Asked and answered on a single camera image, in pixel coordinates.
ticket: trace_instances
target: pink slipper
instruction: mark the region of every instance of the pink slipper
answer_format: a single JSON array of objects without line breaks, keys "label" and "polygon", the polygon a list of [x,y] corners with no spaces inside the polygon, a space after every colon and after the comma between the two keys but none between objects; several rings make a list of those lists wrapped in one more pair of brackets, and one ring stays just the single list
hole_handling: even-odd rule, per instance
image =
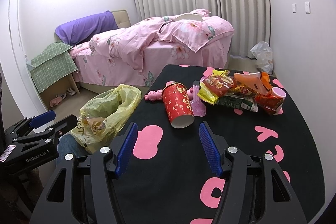
[{"label": "pink slipper", "polygon": [[52,99],[50,101],[50,106],[51,107],[57,106],[62,100],[63,100],[63,98],[61,96],[56,97],[55,99]]}]

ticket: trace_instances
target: wall switch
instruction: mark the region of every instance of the wall switch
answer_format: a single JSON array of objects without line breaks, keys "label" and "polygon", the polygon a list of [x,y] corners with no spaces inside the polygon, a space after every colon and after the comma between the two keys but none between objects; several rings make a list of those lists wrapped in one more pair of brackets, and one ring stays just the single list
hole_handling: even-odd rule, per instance
[{"label": "wall switch", "polygon": [[306,14],[310,14],[310,2],[309,1],[304,3],[304,10]]}]

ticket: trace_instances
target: beige headboard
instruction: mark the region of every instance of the beige headboard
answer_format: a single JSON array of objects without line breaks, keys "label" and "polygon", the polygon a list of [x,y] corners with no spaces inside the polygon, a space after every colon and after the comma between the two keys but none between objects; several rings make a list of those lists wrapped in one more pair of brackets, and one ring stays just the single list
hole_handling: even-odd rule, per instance
[{"label": "beige headboard", "polygon": [[111,11],[111,12],[119,28],[128,28],[131,26],[131,22],[129,21],[126,10],[118,10],[118,11]]}]

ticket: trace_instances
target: table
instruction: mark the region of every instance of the table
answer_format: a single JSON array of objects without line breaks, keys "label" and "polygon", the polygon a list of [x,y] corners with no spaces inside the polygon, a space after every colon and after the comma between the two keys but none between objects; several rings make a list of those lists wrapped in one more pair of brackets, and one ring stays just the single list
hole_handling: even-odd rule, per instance
[{"label": "table", "polygon": [[[190,88],[206,70],[205,67],[166,65],[150,90],[162,89],[168,81],[181,82]],[[273,80],[271,77],[271,84],[277,86]],[[257,113],[244,111],[240,115],[233,108],[207,104],[205,117],[195,117],[189,127],[175,129],[169,123],[162,101],[142,100],[121,134],[130,122],[137,123],[139,131],[157,125],[163,134],[157,153],[155,147],[148,148],[143,154],[136,153],[140,158],[155,156],[144,160],[132,155],[127,172],[115,181],[125,222],[189,224],[194,220],[192,224],[211,223],[211,220],[195,220],[214,217],[221,196],[219,188],[223,187],[223,181],[214,178],[199,140],[202,121],[207,121],[212,131],[222,135],[229,145],[248,155],[261,157],[270,150],[280,160],[281,168],[288,172],[307,221],[310,221],[325,201],[320,157],[308,126],[289,95],[282,108],[283,114],[278,116],[269,116],[262,109]],[[157,143],[155,138],[160,139],[160,128],[149,128],[143,132],[150,136],[149,140]]]}]

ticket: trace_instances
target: jeans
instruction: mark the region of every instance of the jeans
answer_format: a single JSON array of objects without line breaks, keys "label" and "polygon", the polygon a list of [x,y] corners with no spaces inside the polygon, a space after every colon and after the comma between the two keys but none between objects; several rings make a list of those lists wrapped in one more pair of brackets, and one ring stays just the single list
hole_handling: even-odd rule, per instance
[{"label": "jeans", "polygon": [[59,156],[56,159],[56,165],[58,165],[64,159],[65,155],[69,153],[75,155],[76,158],[90,155],[90,153],[86,151],[71,134],[66,134],[59,139],[57,151]]}]

